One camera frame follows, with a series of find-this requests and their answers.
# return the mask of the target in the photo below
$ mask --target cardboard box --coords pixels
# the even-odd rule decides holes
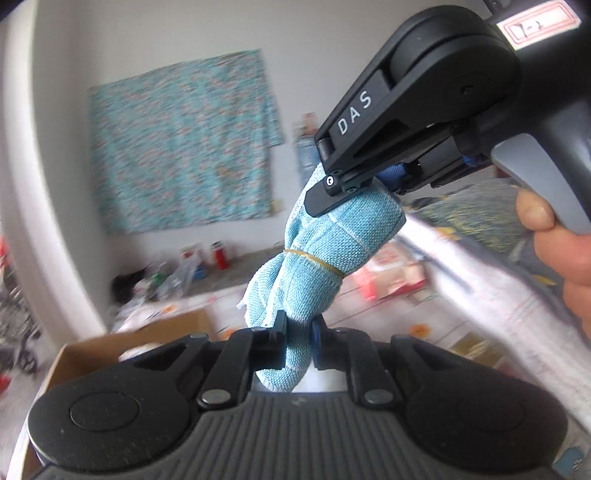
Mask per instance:
[[[66,345],[57,354],[38,396],[55,385],[117,363],[119,355],[130,348],[146,343],[168,343],[194,332],[205,332],[211,340],[216,339],[204,310],[158,320],[135,332],[114,333]],[[10,462],[7,480],[28,480],[40,468],[25,424]]]

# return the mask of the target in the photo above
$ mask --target finger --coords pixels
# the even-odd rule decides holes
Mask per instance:
[[[566,280],[591,286],[591,235],[575,235],[562,225],[536,232],[535,254]]]
[[[583,330],[591,338],[591,287],[564,282],[564,303],[581,318]]]
[[[534,192],[519,189],[515,209],[523,226],[530,230],[543,231],[554,226],[555,220],[552,207]]]

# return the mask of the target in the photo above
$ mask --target wall socket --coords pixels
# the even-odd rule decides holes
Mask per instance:
[[[273,200],[271,202],[271,213],[279,213],[283,211],[283,200]]]

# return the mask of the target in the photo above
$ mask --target gray ribbed surface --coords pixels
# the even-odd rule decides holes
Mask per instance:
[[[205,414],[187,441],[152,465],[109,476],[51,467],[38,480],[557,480],[552,471],[475,475],[427,456],[387,412],[347,393],[250,393],[233,410]]]

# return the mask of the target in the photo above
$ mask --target rolled cloth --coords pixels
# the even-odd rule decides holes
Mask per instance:
[[[335,299],[343,277],[353,273],[404,224],[398,200],[377,180],[356,197],[314,218],[304,208],[306,191],[324,177],[318,165],[285,226],[285,251],[252,277],[239,307],[249,327],[271,327],[278,310],[288,318],[285,368],[257,372],[263,385],[291,391],[310,365],[310,322]]]

